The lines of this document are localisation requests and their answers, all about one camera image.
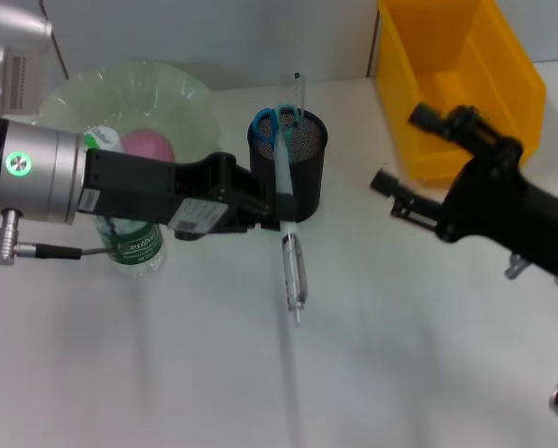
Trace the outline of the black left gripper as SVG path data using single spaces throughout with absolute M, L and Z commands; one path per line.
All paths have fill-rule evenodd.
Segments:
M 236 159 L 222 152 L 177 164 L 90 149 L 77 211 L 160 224 L 183 241 L 240 233 L 237 200 L 228 184 L 235 167 Z M 279 231 L 280 220 L 272 205 L 245 206 L 244 226 Z

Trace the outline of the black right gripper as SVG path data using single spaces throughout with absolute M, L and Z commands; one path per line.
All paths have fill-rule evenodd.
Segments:
M 381 169 L 370 188 L 393 198 L 391 216 L 439 234 L 447 243 L 468 236 L 495 241 L 558 276 L 558 197 L 526 181 L 517 165 L 523 146 L 490 126 L 473 106 L 446 116 L 419 103 L 408 122 L 471 154 L 443 203 L 416 194 Z

